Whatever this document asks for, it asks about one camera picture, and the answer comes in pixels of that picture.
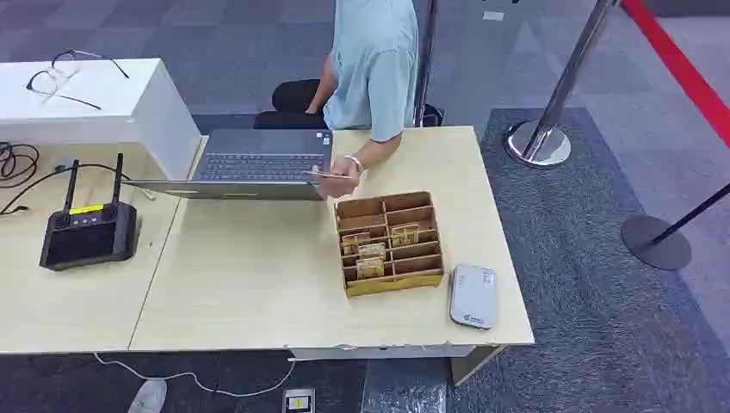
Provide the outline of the person's left hand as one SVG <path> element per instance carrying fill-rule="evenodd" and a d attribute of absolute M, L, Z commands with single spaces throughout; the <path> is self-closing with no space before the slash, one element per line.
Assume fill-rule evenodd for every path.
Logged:
<path fill-rule="evenodd" d="M 327 171 L 313 167 L 310 174 L 323 198 L 337 199 L 355 191 L 362 172 L 362 164 L 356 157 L 344 155 L 337 156 Z"/>

